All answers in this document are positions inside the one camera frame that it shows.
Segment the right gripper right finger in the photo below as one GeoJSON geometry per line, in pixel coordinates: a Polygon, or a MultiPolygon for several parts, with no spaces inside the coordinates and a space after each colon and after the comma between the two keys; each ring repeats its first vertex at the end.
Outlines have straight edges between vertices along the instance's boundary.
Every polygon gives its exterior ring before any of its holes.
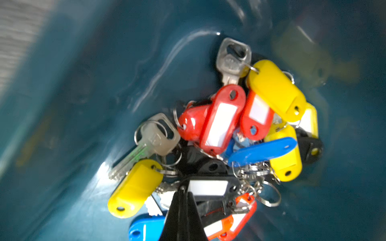
{"type": "Polygon", "coordinates": [[[187,241],[207,241],[197,205],[192,192],[185,193],[185,219],[187,241]]]}

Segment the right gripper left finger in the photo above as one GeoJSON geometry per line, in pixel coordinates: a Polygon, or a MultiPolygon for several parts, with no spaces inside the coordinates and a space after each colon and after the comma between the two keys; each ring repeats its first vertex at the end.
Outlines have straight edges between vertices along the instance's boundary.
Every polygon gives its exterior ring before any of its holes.
{"type": "Polygon", "coordinates": [[[180,224],[181,205],[183,203],[184,191],[179,189],[174,195],[171,206],[167,213],[165,224],[159,241],[181,241],[182,226],[180,224]]]}

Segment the black tag key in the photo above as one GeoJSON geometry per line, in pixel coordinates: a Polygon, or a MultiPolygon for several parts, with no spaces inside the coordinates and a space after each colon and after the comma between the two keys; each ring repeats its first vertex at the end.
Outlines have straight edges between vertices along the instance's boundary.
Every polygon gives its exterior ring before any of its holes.
{"type": "Polygon", "coordinates": [[[192,176],[181,181],[178,191],[190,192],[196,202],[230,201],[239,196],[240,188],[234,176],[192,176]]]}

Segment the teal storage box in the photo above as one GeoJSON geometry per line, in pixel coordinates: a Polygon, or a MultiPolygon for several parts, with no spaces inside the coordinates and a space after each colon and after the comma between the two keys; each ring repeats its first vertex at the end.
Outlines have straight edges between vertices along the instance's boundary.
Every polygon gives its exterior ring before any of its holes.
{"type": "Polygon", "coordinates": [[[325,145],[237,240],[385,240],[385,1],[59,2],[1,84],[1,240],[126,241],[108,168],[143,120],[221,86],[225,37],[294,75],[325,145]]]}

